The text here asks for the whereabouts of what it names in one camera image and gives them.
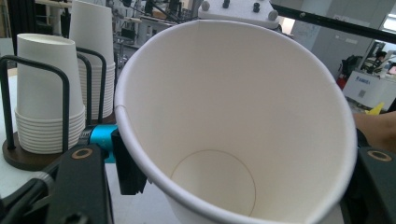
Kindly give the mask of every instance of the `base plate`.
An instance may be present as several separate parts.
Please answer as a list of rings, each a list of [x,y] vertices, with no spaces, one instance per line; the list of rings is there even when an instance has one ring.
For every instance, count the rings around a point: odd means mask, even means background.
[[[28,152],[21,147],[18,133],[14,133],[13,136],[16,148],[8,149],[6,140],[3,143],[3,156],[6,162],[15,168],[26,171],[40,171],[62,155],[62,153],[35,154]]]

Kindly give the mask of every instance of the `black cable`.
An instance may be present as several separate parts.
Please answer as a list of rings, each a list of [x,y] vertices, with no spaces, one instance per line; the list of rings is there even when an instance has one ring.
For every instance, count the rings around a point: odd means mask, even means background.
[[[40,196],[43,191],[47,190],[47,185],[44,181],[40,179],[32,179],[31,181],[35,181],[32,188],[29,189],[28,192],[10,208],[6,217],[3,219],[2,224],[19,223],[19,220],[22,218],[29,206],[33,204],[35,199]]]

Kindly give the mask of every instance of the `yellow object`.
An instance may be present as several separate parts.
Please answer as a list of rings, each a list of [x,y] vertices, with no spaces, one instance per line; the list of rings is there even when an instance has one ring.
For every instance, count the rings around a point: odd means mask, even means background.
[[[379,103],[379,105],[376,105],[373,109],[365,110],[365,112],[367,115],[379,115],[383,106],[384,106],[384,102],[381,102]]]

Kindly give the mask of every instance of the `blue plastic part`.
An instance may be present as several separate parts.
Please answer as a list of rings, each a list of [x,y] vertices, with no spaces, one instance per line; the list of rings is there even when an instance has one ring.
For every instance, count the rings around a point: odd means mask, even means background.
[[[91,134],[90,144],[97,144],[100,148],[108,151],[108,158],[105,163],[115,163],[113,155],[113,142],[111,141],[111,133],[118,128],[117,125],[104,124],[96,126]]]

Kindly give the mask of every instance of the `stack of paper cups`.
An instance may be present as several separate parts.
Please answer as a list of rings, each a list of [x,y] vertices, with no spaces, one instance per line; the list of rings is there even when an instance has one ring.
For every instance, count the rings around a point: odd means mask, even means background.
[[[69,148],[85,128],[76,44],[53,35],[18,35],[18,56],[61,69],[70,84]],[[54,73],[18,66],[16,121],[21,147],[37,154],[62,152],[63,83]]]
[[[106,59],[106,84],[103,104],[103,118],[113,112],[115,63],[113,53],[112,14],[109,7],[73,1],[70,21],[70,39],[78,47],[90,49]],[[98,118],[100,85],[102,81],[102,61],[91,54],[82,53],[92,66],[92,117]],[[85,63],[78,61],[83,102],[87,104],[87,70]]]

